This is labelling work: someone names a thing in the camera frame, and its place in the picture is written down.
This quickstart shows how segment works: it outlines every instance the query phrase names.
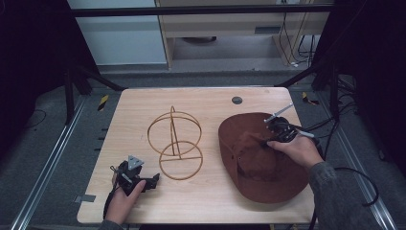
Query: table surface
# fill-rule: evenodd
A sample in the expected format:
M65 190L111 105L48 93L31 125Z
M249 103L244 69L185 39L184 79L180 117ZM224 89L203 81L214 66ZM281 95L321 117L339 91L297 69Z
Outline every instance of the table surface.
M235 96L242 98L241 104L232 102ZM128 223L310 222L314 203L308 185L286 202L256 203L236 189L219 151L218 127L226 118L239 113L273 113L290 103L288 90L279 87L126 89L86 190L87 195L94 195L96 199L81 203L78 221L102 221L103 206L112 189L110 166L118 166L128 155L134 155L145 162L141 177L153 177L157 173L161 177L155 190L141 194ZM195 176L185 180L173 180L162 174L160 154L152 149L147 137L152 122L169 113L172 106L177 112L191 114L202 129L198 146L203 154L203 164ZM292 124L300 124L294 106L282 116ZM198 140L199 129L195 124L184 119L175 119L174 123L178 140ZM157 149L170 144L169 119L151 127L149 140ZM177 174L193 172L198 164L199 160L183 160L163 166L166 172Z

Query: sleeve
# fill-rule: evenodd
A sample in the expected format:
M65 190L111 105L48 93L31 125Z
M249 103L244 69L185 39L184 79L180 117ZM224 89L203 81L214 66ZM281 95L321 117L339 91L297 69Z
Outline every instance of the sleeve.
M123 230L123 228L119 224L105 219L102 221L99 230Z
M381 229L371 208L363 207L328 162L310 169L310 187L319 221L319 229Z

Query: gray floor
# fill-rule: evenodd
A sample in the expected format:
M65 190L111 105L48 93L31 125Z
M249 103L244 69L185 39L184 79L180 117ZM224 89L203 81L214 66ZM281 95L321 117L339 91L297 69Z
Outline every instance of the gray floor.
M143 70L120 75L106 73L105 76L122 86L134 88L252 86L280 83L306 68L306 63L299 67L283 66L274 44L269 42L269 37L218 37L214 43L203 44L179 40L176 42L174 65L170 70ZM326 97L327 92L314 93L309 89L308 83L311 79L312 77L302 80L289 90L303 127L319 123L328 116L322 104L303 102L304 91L310 100L322 102ZM102 147L101 137L106 134L105 129L109 127L120 98L120 92L114 92L92 80L91 83L94 90L90 96L76 94L76 102L83 102L83 108L46 189L34 205L34 212L29 216L29 226L33 229L91 227L78 223L76 215L79 204L74 202L74 199L85 193L99 149ZM105 94L109 95L109 100L104 110L98 111L101 97ZM350 102L350 98L343 99L343 104ZM1 165L0 226L4 229L9 228L23 208L64 129L63 88L57 88L39 97L36 109L27 123L27 128L11 150L12 158L7 164L2 162ZM380 202L388 209L397 228L406 229L406 205L403 202L406 180L395 164L379 160L373 139L361 118L354 114L354 109L356 107L350 107L341 116L339 129L333 135L328 149L327 161L334 166L350 167L351 162L346 154L348 150L343 145L343 137L350 140L351 149L356 153L360 164L379 188ZM332 124L328 124L314 133L325 136L331 127ZM326 138L322 138L321 142L322 146L325 146ZM343 186L349 187L360 203L365 202L359 181L351 174L343 173L342 176L346 181ZM306 229L306 224L300 225L299 228ZM285 229L285 226L277 226L277 229Z

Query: wall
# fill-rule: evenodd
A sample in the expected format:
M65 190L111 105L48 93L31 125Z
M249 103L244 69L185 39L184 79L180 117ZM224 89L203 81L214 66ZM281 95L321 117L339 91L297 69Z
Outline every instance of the wall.
M68 0L72 9L155 7L153 0ZM98 66L167 64L157 16L81 17L78 24Z

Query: human hand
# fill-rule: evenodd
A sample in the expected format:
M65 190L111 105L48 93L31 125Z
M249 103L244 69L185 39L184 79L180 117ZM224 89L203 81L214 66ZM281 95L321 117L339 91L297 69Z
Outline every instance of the human hand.
M323 161L313 141L300 133L291 142L270 141L267 142L267 145L272 149L284 152L293 161L307 169Z
M114 173L112 179L113 185L116 176L117 175ZM137 202L138 196L143 191L145 185L146 182L144 180L140 181L129 196L125 194L122 188L118 188L110 201L105 219L119 225L123 224L128 214L131 212L133 205Z

